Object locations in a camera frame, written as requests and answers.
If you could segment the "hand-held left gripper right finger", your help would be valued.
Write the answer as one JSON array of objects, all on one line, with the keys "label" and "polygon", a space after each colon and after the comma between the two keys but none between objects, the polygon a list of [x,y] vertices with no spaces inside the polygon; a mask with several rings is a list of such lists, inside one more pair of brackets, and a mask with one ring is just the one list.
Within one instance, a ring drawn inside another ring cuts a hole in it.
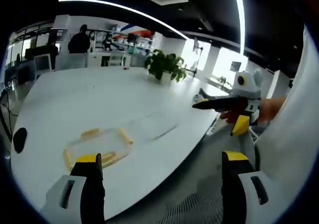
[{"label": "hand-held left gripper right finger", "polygon": [[275,224],[280,217],[278,186],[240,152],[222,152],[221,194],[224,224]]}]

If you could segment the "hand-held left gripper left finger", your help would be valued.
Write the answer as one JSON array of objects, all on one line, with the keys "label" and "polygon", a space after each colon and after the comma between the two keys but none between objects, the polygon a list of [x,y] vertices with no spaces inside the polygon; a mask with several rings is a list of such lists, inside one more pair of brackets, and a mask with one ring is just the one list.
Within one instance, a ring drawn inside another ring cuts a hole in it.
[{"label": "hand-held left gripper left finger", "polygon": [[46,193],[41,215],[49,224],[103,224],[104,197],[100,153],[77,159]]}]

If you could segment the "person's right hand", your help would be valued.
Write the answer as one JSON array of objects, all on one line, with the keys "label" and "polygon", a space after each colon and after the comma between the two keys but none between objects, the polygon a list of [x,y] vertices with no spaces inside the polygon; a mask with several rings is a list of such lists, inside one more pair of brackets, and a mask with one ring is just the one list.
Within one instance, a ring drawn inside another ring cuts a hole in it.
[{"label": "person's right hand", "polygon": [[261,99],[258,123],[273,120],[281,109],[285,100],[286,97]]}]

